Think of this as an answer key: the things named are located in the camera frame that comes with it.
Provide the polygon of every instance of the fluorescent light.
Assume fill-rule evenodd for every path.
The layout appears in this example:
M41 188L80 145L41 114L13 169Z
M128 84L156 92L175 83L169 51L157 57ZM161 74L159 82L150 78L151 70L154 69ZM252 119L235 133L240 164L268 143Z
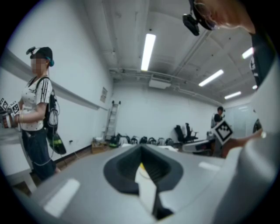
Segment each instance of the fluorescent light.
M248 58L250 55L252 55L254 53L254 49L252 47L250 47L248 50L246 50L243 54L242 54L242 58L246 59Z
M141 70L143 71L148 71L155 40L156 40L156 35L153 34L146 35L143 59L141 65Z
M237 92L237 93L233 93L233 94L230 94L230 95L228 95L228 96L225 96L224 98L227 100L227 99L229 99L229 98L233 98L233 97L238 96L238 95L240 95L240 94L241 94L241 92L239 91L239 92Z
M224 74L224 71L222 69L220 69L216 73L214 73L213 75L208 77L206 80L204 80L201 83L199 83L198 85L199 86L205 86L207 83L211 82L212 80L214 80L215 78L219 77L222 74Z

